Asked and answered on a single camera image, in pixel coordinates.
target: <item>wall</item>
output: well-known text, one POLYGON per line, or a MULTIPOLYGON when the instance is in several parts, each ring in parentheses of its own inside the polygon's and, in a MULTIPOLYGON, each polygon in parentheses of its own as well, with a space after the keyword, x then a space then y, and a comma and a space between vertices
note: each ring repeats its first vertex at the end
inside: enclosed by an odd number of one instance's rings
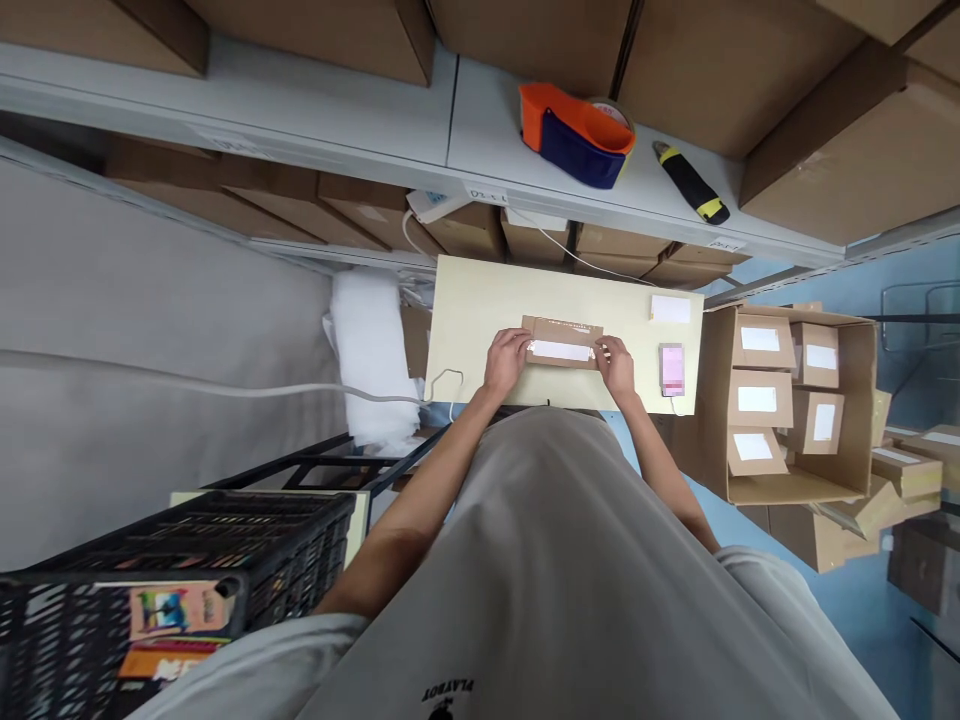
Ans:
MULTIPOLYGON (((320 274, 0 161, 0 348, 248 387, 336 382, 329 298, 320 274)), ((0 368, 0 571, 344 429, 338 395, 0 368)))

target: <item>white label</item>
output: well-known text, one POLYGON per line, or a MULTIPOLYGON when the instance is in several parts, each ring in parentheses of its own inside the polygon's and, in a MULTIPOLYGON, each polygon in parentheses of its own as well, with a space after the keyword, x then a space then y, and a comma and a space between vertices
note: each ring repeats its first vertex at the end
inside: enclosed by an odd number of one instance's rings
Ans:
POLYGON ((737 454, 741 460, 773 460, 773 453, 763 433, 734 433, 733 441, 737 444, 737 454))
POLYGON ((717 238, 712 243, 707 245, 709 248, 714 250, 726 250, 727 252, 737 252, 737 250, 742 250, 743 246, 746 245, 746 242, 741 242, 740 240, 731 240, 730 238, 717 238))
POLYGON ((886 448, 874 448, 873 453, 874 455, 883 455, 897 462, 902 462, 904 465, 913 465, 914 463, 920 462, 917 458, 912 458, 909 455, 904 455, 903 453, 898 453, 893 450, 887 450, 886 448))
POLYGON ((742 412, 776 412, 777 389, 737 388, 737 408, 742 412))
POLYGON ((740 344, 744 350, 780 352, 780 338, 773 328, 740 328, 740 344))
POLYGON ((369 205, 357 205, 357 210, 360 211, 360 214, 363 215, 368 220, 376 220, 377 222, 387 222, 387 219, 377 212, 375 207, 369 205))
POLYGON ((464 183, 464 189, 471 200, 485 202, 489 205, 507 205, 507 191, 493 185, 478 185, 464 183))
POLYGON ((654 295, 650 298, 651 322, 690 322, 690 298, 654 295))
POLYGON ((199 125, 187 125, 197 135, 214 145, 217 150, 221 150, 231 155, 246 155, 247 157, 262 158, 264 160, 273 160, 273 157, 264 150, 257 147, 249 138, 237 133, 226 132, 223 130, 213 130, 211 128, 201 127, 199 125))
POLYGON ((957 445, 960 446, 960 435, 947 435, 946 433, 927 433, 923 436, 923 440, 933 440, 934 442, 942 442, 947 445, 957 445))
POLYGON ((570 345, 555 343, 549 340, 534 340, 530 349, 538 357, 552 357, 558 360, 589 360, 593 356, 593 348, 586 345, 570 345))
POLYGON ((837 350, 823 345, 807 345, 807 365, 826 370, 837 369, 837 350))
POLYGON ((836 405, 817 405, 817 412, 813 420, 813 439, 833 439, 833 418, 837 414, 836 405))

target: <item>open cardboard box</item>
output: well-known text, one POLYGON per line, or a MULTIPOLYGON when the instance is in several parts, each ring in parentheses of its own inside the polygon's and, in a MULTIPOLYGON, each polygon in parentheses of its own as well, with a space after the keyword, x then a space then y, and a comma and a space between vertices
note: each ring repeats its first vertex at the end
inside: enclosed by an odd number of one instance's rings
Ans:
POLYGON ((871 421, 877 374, 872 320, 791 308, 735 304, 703 315, 695 415, 675 418, 671 448, 680 469, 734 505, 788 505, 862 498, 870 489, 871 421), (731 477, 727 465, 727 407, 734 338, 740 313, 837 328, 844 396, 835 455, 797 455, 785 475, 731 477))

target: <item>small cardboard box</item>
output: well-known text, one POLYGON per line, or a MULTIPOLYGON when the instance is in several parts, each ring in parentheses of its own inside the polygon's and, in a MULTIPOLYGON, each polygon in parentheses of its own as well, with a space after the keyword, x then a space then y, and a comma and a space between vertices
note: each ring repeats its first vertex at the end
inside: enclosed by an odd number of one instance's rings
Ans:
POLYGON ((750 153, 740 208, 836 245, 920 220, 960 204, 958 130, 960 87, 867 40, 750 153))
MULTIPOLYGON (((406 189, 345 175, 320 173, 317 195, 387 247, 416 252, 403 235, 406 189)), ((428 255, 445 254, 416 218, 407 221, 407 232, 416 246, 428 255)))
POLYGON ((730 426, 727 461, 731 475, 779 475, 787 464, 773 428, 730 426))
POLYGON ((960 492, 960 427, 937 425, 922 435, 900 441, 900 447, 943 463, 943 486, 960 492))
POLYGON ((907 49, 907 55, 960 83, 960 9, 928 30, 907 49))
POLYGON ((314 243, 318 239, 220 185, 217 160, 116 137, 104 176, 247 237, 314 243))
POLYGON ((181 0, 5 0, 0 41, 203 77, 210 31, 181 0))
POLYGON ((592 277, 604 278, 605 280, 616 280, 616 277, 603 270, 612 270, 621 275, 630 277, 643 277, 657 266, 656 258, 638 258, 627 255, 599 255, 597 253, 578 252, 577 257, 585 260, 590 265, 596 265, 596 268, 585 265, 582 262, 574 262, 573 271, 577 275, 591 275, 592 277))
POLYGON ((733 265, 720 263, 692 263, 679 260, 664 260, 645 276, 655 285, 665 288, 700 288, 717 278, 733 272, 733 265))
POLYGON ((503 262, 506 256, 500 208, 494 205, 470 203, 424 227, 454 257, 503 262))
POLYGON ((863 37, 809 0, 646 0, 618 102, 740 159, 863 37))
POLYGON ((873 391, 873 420, 870 423, 870 427, 873 429, 873 439, 870 442, 874 447, 881 447, 884 444, 883 431, 887 425, 887 416, 890 414, 890 402, 892 400, 893 396, 890 393, 883 390, 873 391))
POLYGON ((220 160, 221 185, 332 245, 389 248, 317 197, 320 173, 239 155, 220 160))
POLYGON ((520 325, 533 333, 527 362, 557 367, 597 369, 596 341, 603 328, 596 325, 524 315, 520 325))
POLYGON ((793 391, 793 427, 786 445, 802 455, 834 455, 843 427, 843 395, 793 391))
POLYGON ((224 35, 415 85, 430 84, 436 41, 423 3, 187 2, 224 35))
POLYGON ((583 253, 621 255, 656 260, 666 250, 669 240, 614 230, 584 223, 577 233, 577 250, 583 253))
POLYGON ((583 98, 608 97, 630 0, 428 0, 450 52, 583 98))
POLYGON ((734 367, 792 370, 796 367, 790 323, 786 318, 737 315, 734 367))
POLYGON ((840 347, 837 329, 794 323, 790 326, 793 333, 796 362, 793 365, 794 380, 798 385, 809 387, 836 388, 840 385, 839 361, 840 347))
POLYGON ((562 248, 567 246, 568 227, 563 230, 544 230, 547 235, 556 240, 562 247, 557 247, 543 236, 535 227, 514 225, 507 220, 506 210, 500 212, 500 226, 510 248, 510 255, 514 262, 551 267, 563 264, 566 255, 562 248))
POLYGON ((873 449, 873 474, 893 483, 902 498, 939 494, 943 463, 906 450, 873 449))
POLYGON ((730 425, 793 427, 793 390, 789 373, 731 370, 728 403, 727 421, 730 425))
MULTIPOLYGON (((876 386, 877 331, 871 320, 790 308, 736 303, 705 312, 697 379, 697 412, 673 418, 671 451, 680 470, 734 505, 830 502, 864 497, 870 488, 870 422, 876 386), (737 316, 783 317, 836 327, 840 340, 840 387, 844 396, 843 432, 835 455, 797 455, 786 475, 731 477, 727 461, 728 418, 734 373, 737 316)), ((768 375, 789 373, 770 372, 768 375)), ((792 392, 788 384, 785 392, 792 392)), ((789 424, 793 424, 792 401, 789 424)), ((777 426, 779 422, 766 422, 777 426)))
POLYGON ((813 508, 862 538, 874 538, 884 528, 900 522, 904 505, 893 483, 882 478, 874 478, 873 483, 876 489, 870 497, 854 502, 817 503, 813 508))

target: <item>white paper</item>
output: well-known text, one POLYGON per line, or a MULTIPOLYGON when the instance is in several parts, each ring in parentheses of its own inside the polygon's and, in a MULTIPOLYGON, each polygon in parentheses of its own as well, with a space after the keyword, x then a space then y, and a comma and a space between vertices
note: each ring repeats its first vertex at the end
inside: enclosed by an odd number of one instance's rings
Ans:
POLYGON ((773 328, 740 328, 740 344, 744 350, 780 352, 780 338, 773 328))
POLYGON ((650 298, 651 322, 690 322, 690 298, 654 295, 650 298))
POLYGON ((377 222, 387 222, 387 219, 377 212, 377 209, 370 207, 369 205, 357 205, 357 210, 360 211, 360 214, 363 215, 368 220, 376 220, 377 222))
POLYGON ((737 444, 737 454, 741 460, 772 460, 773 454, 763 433, 733 434, 737 444))
POLYGON ((817 405, 817 412, 813 420, 814 442, 833 439, 833 418, 836 414, 836 405, 817 405))
POLYGON ((807 345, 807 365, 826 370, 837 369, 837 350, 823 345, 807 345))
POLYGON ((570 345, 569 343, 555 343, 549 340, 534 340, 530 349, 538 357, 552 357, 558 360, 589 360, 591 348, 586 345, 570 345))
POLYGON ((737 408, 742 412, 776 412, 777 389, 774 387, 737 388, 737 408))
POLYGON ((909 455, 904 455, 903 453, 898 453, 893 450, 887 450, 886 448, 874 448, 874 454, 883 455, 897 462, 902 462, 904 465, 913 465, 914 463, 920 462, 916 458, 912 458, 909 455))
POLYGON ((960 446, 960 437, 957 435, 947 435, 946 433, 927 433, 923 436, 924 440, 933 440, 934 442, 942 442, 947 445, 957 445, 960 446))

